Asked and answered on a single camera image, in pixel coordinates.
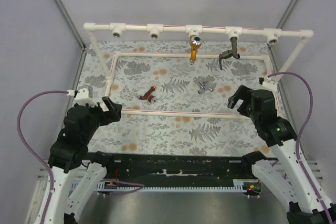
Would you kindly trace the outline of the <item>brown faucet chrome knob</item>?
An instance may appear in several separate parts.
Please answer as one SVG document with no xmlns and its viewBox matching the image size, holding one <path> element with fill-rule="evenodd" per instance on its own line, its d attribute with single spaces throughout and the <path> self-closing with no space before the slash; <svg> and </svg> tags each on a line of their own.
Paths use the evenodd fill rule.
<svg viewBox="0 0 336 224">
<path fill-rule="evenodd" d="M 139 96 L 140 100 L 147 100 L 149 103 L 155 102 L 155 96 L 152 94 L 156 90 L 156 86 L 152 86 L 149 90 L 144 94 Z"/>
</svg>

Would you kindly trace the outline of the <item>white PVC pipe frame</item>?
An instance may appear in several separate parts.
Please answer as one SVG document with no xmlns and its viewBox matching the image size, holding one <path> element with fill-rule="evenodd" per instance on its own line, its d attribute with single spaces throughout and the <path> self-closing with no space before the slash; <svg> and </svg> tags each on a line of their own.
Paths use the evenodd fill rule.
<svg viewBox="0 0 336 224">
<path fill-rule="evenodd" d="M 252 36 L 262 36 L 265 38 L 268 45 L 272 46 L 278 43 L 281 37 L 295 37 L 299 38 L 299 42 L 296 45 L 293 52 L 290 54 L 286 62 L 280 69 L 280 73 L 273 80 L 279 83 L 280 79 L 284 75 L 284 72 L 289 69 L 291 64 L 300 54 L 304 46 L 313 37 L 312 30 L 282 30 L 278 28 L 242 28 L 237 26 L 226 26 L 226 27 L 209 27 L 202 25 L 184 25 L 184 26 L 173 26 L 173 25 L 163 25 L 163 24 L 146 24 L 146 25 L 130 25 L 126 23 L 109 23 L 109 24 L 96 24 L 96 23 L 84 23 L 83 28 L 85 29 L 90 42 L 98 56 L 99 62 L 101 63 L 103 73 L 106 78 L 106 87 L 104 89 L 105 95 L 109 95 L 112 84 L 114 81 L 114 72 L 116 70 L 116 64 L 120 57 L 159 57 L 159 58 L 187 58 L 187 53 L 160 53 L 160 52 L 115 52 L 113 54 L 113 61 L 110 66 L 106 64 L 103 53 L 100 49 L 98 41 L 95 36 L 97 31 L 110 31 L 115 38 L 120 38 L 122 33 L 125 31 L 145 31 L 150 34 L 152 39 L 157 39 L 159 35 L 163 33 L 184 33 L 190 37 L 192 35 L 199 36 L 200 34 L 220 34 L 225 35 L 230 38 L 239 37 L 241 35 L 252 35 Z M 211 54 L 199 54 L 197 57 L 201 59 L 215 59 L 216 55 Z"/>
</svg>

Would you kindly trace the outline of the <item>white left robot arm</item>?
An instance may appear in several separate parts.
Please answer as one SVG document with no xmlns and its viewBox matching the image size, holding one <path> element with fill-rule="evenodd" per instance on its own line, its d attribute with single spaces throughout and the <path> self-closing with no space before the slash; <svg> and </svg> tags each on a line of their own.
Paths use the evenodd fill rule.
<svg viewBox="0 0 336 224">
<path fill-rule="evenodd" d="M 68 110 L 64 128 L 50 149 L 48 183 L 36 223 L 78 223 L 96 186 L 103 178 L 115 174 L 116 166 L 110 162 L 112 156 L 98 152 L 78 186 L 70 190 L 97 129 L 121 119 L 122 105 L 113 103 L 109 97 L 103 97 L 102 101 L 107 111 L 91 99 L 77 102 Z"/>
</svg>

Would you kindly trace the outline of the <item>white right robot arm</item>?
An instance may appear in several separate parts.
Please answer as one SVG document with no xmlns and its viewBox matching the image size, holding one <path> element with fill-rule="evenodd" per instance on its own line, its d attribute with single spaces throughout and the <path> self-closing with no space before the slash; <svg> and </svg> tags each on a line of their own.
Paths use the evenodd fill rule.
<svg viewBox="0 0 336 224">
<path fill-rule="evenodd" d="M 234 108 L 239 100 L 242 103 L 237 111 L 251 119 L 287 178 L 260 151 L 242 157 L 241 174 L 248 179 L 256 177 L 266 185 L 284 207 L 289 223 L 335 223 L 335 203 L 314 177 L 290 122 L 278 116 L 274 94 L 240 85 L 228 99 L 228 108 Z"/>
</svg>

